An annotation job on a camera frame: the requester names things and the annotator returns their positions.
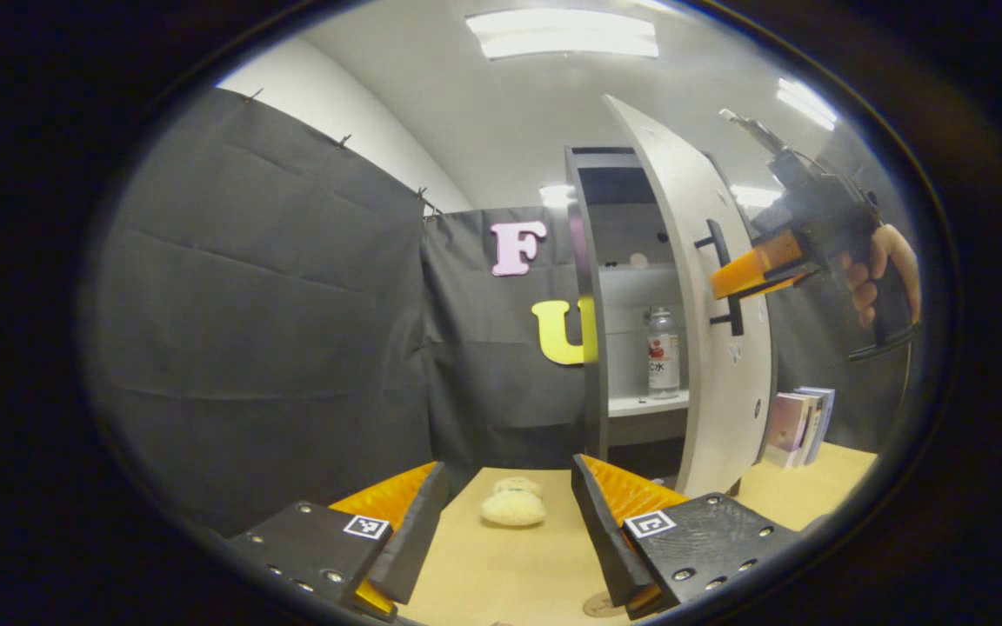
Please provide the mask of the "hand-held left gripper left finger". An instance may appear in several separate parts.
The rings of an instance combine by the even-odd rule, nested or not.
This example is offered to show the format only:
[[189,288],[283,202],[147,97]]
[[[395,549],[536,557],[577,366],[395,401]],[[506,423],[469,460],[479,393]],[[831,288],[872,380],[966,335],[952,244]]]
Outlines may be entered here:
[[448,495],[445,464],[431,461],[329,506],[291,503],[227,546],[302,597],[392,622],[412,598]]

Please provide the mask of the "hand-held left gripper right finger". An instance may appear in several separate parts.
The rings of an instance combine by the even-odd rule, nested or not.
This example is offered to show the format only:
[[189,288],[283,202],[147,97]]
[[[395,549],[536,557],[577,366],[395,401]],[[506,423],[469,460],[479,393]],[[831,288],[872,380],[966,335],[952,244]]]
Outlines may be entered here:
[[699,603],[800,536],[725,494],[688,498],[585,453],[570,480],[610,602],[631,619]]

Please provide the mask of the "black door handle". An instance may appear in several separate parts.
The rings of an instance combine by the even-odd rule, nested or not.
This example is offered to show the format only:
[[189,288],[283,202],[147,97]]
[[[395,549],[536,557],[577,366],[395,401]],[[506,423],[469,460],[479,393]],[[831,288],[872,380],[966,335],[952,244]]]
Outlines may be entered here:
[[[723,269],[731,262],[731,255],[729,255],[726,246],[724,232],[721,230],[721,226],[716,219],[707,218],[706,225],[709,229],[708,237],[696,239],[696,241],[693,242],[693,246],[695,246],[697,250],[701,250],[706,246],[712,246],[716,253],[718,266],[720,269]],[[723,316],[712,316],[709,318],[709,323],[711,325],[728,323],[731,325],[732,336],[743,336],[744,322],[743,317],[741,316],[740,297],[727,296],[726,300],[728,301],[728,312]]]

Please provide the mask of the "clear plastic bottle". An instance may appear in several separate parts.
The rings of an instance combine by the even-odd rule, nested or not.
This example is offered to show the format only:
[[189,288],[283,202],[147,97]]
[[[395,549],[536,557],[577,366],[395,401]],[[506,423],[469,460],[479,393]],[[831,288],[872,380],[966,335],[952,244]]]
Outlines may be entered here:
[[676,397],[681,388],[679,333],[671,311],[653,308],[647,332],[648,388],[651,397]]

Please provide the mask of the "white cabinet door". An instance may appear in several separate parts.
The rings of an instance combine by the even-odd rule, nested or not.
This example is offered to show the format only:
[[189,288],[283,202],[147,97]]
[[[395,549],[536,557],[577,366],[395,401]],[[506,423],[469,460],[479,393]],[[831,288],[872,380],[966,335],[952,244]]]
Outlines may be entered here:
[[612,95],[605,104],[623,127],[643,166],[667,230],[683,304],[689,383],[684,451],[677,488],[685,496],[726,492],[762,455],[769,407],[776,391],[772,317],[763,296],[740,301],[744,335],[711,325],[728,312],[711,295],[719,269],[706,219],[716,219],[734,258],[749,249],[744,215],[713,161],[664,124]]

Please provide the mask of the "cream plush toy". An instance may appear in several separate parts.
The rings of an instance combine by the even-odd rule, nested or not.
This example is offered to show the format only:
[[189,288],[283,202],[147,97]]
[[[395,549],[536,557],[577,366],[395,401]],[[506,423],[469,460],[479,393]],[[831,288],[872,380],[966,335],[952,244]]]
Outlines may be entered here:
[[525,476],[497,480],[480,506],[482,518],[505,527],[529,527],[546,518],[544,488]]

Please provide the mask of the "light blue book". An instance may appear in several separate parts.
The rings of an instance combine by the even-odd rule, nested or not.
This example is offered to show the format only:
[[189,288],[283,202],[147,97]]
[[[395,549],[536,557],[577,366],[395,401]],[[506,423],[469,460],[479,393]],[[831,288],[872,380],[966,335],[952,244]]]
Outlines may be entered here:
[[834,408],[835,404],[835,396],[836,396],[835,389],[827,389],[827,388],[819,388],[819,389],[826,392],[827,396],[825,396],[823,415],[822,417],[820,417],[818,437],[816,437],[815,443],[812,445],[810,456],[808,456],[808,463],[806,464],[806,466],[810,466],[811,463],[814,463],[814,461],[818,459],[818,451],[820,447],[822,447],[822,442],[825,439],[825,435],[826,432],[828,431],[828,428],[830,428],[832,408]]

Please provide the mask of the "pale purple book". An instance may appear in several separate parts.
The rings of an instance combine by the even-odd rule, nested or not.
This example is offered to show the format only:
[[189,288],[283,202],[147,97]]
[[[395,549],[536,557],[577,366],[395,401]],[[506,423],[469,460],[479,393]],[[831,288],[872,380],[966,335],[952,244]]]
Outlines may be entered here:
[[811,396],[798,393],[778,393],[772,400],[764,447],[768,463],[782,469],[796,466],[812,416],[812,402]]

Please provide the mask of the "white book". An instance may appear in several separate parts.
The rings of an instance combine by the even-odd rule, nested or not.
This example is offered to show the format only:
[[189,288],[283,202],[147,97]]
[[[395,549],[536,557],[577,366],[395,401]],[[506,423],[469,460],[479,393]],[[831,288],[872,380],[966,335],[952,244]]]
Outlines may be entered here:
[[827,393],[818,388],[808,387],[798,387],[794,391],[797,395],[814,397],[814,401],[807,404],[810,412],[808,412],[805,424],[806,428],[802,443],[800,444],[799,455],[797,456],[797,467],[803,467],[808,463],[808,456],[810,456],[812,445],[815,443],[816,437],[818,437],[818,428],[820,421],[822,421]]

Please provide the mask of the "black backdrop cloth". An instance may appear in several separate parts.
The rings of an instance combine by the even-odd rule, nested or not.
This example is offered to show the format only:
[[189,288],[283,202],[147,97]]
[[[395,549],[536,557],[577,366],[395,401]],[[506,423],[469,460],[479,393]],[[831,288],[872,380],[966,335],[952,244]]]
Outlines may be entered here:
[[576,300],[563,210],[434,222],[406,186],[269,104],[211,88],[156,135],[99,249],[104,409],[152,488],[226,537],[403,470],[560,470],[581,365],[536,301]]

